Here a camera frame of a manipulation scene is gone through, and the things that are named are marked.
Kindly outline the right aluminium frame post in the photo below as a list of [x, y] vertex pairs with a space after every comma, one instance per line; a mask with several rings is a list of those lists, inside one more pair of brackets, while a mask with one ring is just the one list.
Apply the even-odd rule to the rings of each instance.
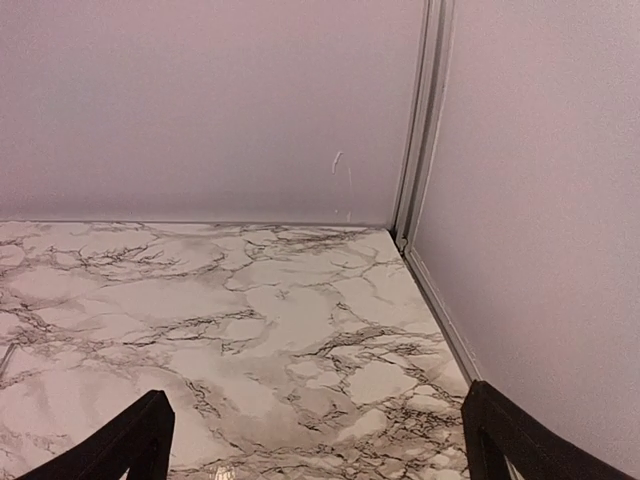
[[419, 56], [401, 182], [391, 229], [399, 251], [414, 242], [431, 169], [450, 57], [455, 3], [424, 3]]

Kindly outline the clear handled small screwdriver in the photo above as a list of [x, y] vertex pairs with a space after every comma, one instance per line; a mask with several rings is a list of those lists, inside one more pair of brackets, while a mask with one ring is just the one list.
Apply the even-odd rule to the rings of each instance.
[[16, 345], [15, 344], [10, 344], [8, 346], [8, 348], [6, 349], [4, 356], [1, 359], [0, 362], [0, 376], [2, 376], [4, 374], [4, 372], [6, 371], [9, 361], [11, 360], [11, 357], [14, 353], [16, 349]]

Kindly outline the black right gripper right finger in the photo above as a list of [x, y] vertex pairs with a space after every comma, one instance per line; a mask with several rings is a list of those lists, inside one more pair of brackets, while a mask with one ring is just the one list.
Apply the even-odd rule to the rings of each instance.
[[486, 381], [475, 380], [461, 407], [470, 478], [628, 479], [630, 476], [544, 427]]

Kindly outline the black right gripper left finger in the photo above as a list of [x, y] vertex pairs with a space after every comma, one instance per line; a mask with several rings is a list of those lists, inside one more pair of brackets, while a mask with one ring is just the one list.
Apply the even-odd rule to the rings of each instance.
[[150, 390], [102, 428], [23, 480], [167, 478], [175, 413], [161, 390]]

